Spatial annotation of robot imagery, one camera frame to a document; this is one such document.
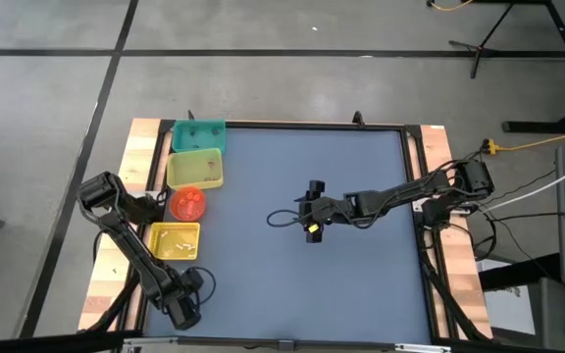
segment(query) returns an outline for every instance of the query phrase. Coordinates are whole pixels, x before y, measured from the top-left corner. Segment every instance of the yellow tray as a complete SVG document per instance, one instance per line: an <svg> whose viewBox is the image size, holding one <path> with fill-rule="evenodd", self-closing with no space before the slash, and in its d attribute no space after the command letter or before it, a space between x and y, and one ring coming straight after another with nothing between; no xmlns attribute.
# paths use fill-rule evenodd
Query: yellow tray
<svg viewBox="0 0 565 353"><path fill-rule="evenodd" d="M199 223L155 223L149 250L161 260L195 260L199 240Z"/></svg>

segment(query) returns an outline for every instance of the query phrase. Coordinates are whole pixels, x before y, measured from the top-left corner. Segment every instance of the yellow bin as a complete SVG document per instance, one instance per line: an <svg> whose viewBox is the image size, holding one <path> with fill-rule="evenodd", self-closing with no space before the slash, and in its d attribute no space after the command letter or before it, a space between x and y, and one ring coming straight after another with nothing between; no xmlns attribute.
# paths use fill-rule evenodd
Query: yellow bin
<svg viewBox="0 0 565 353"><path fill-rule="evenodd" d="M195 186L199 189L220 187L224 183L222 152L209 148L172 153L167 160L167 185L173 190Z"/></svg>
<svg viewBox="0 0 565 353"><path fill-rule="evenodd" d="M149 250L161 260L195 260L200 240L199 223L152 224Z"/></svg>

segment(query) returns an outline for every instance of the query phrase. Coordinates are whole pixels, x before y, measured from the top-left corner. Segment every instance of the wooden plank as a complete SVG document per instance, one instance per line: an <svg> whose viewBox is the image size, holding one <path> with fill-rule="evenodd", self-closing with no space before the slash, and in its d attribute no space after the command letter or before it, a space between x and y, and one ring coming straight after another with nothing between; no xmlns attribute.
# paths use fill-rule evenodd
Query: wooden plank
<svg viewBox="0 0 565 353"><path fill-rule="evenodd" d="M130 128L126 151L119 171L119 176L124 181L128 191L140 191L145 189L152 155L156 144L156 134L160 120L158 119L134 119ZM439 164L451 159L448 140L442 126L422 126L425 154L429 169L434 169ZM171 134L163 137L163 154L159 164L159 173L155 180L155 190L159 190L163 177L167 156L171 144ZM417 163L417 151L415 144L410 141L412 164L415 177L420 176ZM451 221L466 227L465 220L453 217ZM451 228L441 233L441 239L446 260L446 269L450 289L456 293L457 302L462 309L473 320L475 325L487 336L491 337L491 329L488 323L488 312L481 291L481 284L476 272L474 254L470 239L462 230ZM93 325L101 316L103 310L108 309L110 303L119 294L124 286L128 262L115 252L118 252L112 240L104 236L100 243L97 262L93 269L93 275L88 287L87 300L79 321L79 328L87 328ZM433 253L430 254L432 262L435 263ZM138 308L139 288L132 296L128 312L126 328L133 328L134 318ZM438 327L441 336L448 336L445 313L441 300L436 299L436 311Z"/></svg>
<svg viewBox="0 0 565 353"><path fill-rule="evenodd" d="M151 166L159 119L134 119L129 130L119 177L129 192L143 191ZM108 236L102 236L78 328L95 324L124 287L128 260Z"/></svg>

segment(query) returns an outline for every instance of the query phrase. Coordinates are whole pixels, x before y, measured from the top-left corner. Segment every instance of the red object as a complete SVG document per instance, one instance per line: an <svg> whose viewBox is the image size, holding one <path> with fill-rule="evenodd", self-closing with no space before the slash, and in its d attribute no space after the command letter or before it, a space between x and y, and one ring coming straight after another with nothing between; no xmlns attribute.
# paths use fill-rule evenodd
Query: red object
<svg viewBox="0 0 565 353"><path fill-rule="evenodd" d="M197 221L206 211L206 195L197 187L183 187L169 200L169 211L180 221Z"/></svg>

